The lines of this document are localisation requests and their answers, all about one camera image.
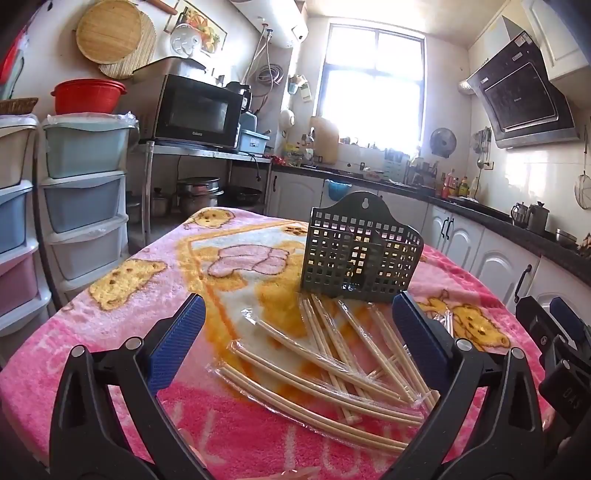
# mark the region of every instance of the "metal bowl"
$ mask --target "metal bowl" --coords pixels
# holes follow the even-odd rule
[[[556,229],[556,241],[563,247],[572,247],[577,244],[577,237],[560,228]]]
[[[177,194],[181,197],[213,193],[219,189],[220,179],[218,177],[191,177],[177,182]]]

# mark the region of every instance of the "blue gripper pad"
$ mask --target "blue gripper pad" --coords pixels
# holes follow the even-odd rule
[[[394,297],[392,318],[423,380],[429,388],[443,395],[453,380],[452,337],[441,323],[425,317],[406,292]]]
[[[150,355],[148,390],[156,395],[167,388],[205,323],[205,302],[195,295],[175,314],[171,327]]]
[[[562,328],[575,343],[585,340],[585,329],[583,321],[560,297],[552,299],[550,302],[550,313],[556,321],[562,325]]]

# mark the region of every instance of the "water heater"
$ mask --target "water heater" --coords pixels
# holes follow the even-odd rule
[[[263,31],[263,23],[273,29],[271,44],[292,48],[308,36],[308,27],[294,0],[230,0],[251,24]]]

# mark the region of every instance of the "wall picture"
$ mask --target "wall picture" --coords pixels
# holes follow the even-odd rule
[[[174,27],[186,23],[201,34],[202,52],[212,55],[223,48],[227,33],[217,23],[186,0],[178,0],[174,7],[178,14],[168,19],[164,27],[166,33],[172,33]]]

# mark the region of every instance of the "gray plastic basket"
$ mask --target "gray plastic basket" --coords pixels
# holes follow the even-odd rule
[[[0,254],[25,242],[27,191],[0,196]]]
[[[423,238],[397,222],[384,201],[353,192],[328,208],[312,208],[301,289],[329,297],[392,302],[408,288]]]

